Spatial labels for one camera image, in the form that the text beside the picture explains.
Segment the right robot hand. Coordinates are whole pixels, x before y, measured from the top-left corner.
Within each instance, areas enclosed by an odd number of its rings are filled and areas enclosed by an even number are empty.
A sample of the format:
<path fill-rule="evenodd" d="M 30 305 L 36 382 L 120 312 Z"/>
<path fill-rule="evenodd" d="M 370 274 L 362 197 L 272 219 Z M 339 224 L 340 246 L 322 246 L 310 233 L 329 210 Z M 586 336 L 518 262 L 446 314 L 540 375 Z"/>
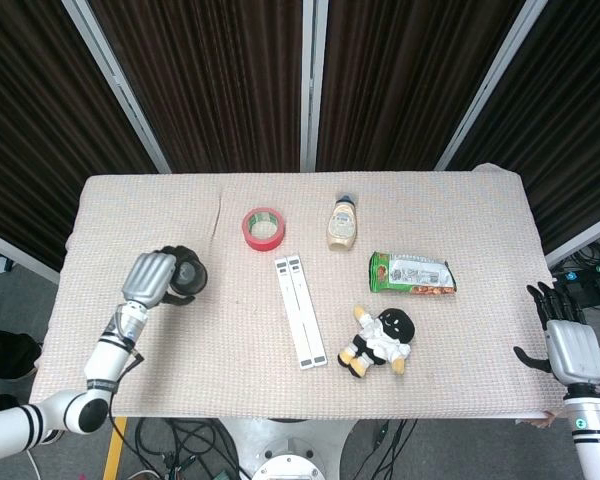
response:
<path fill-rule="evenodd" d="M 544 335 L 547 357 L 529 356 L 514 346 L 526 367 L 552 374 L 562 385 L 600 385 L 600 346 L 594 329 L 587 324 L 578 302 L 543 282 L 527 285 Z"/>

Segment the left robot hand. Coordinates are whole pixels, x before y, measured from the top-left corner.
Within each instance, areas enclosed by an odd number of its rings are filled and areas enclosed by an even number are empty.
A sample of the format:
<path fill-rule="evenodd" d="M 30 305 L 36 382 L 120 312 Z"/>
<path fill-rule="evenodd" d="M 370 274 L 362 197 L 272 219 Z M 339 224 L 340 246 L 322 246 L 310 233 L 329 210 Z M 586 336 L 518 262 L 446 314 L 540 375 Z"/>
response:
<path fill-rule="evenodd" d="M 198 255 L 184 246 L 165 246 L 141 254 L 122 287 L 125 301 L 151 309 L 161 303 L 184 306 L 195 299 L 191 291 Z"/>

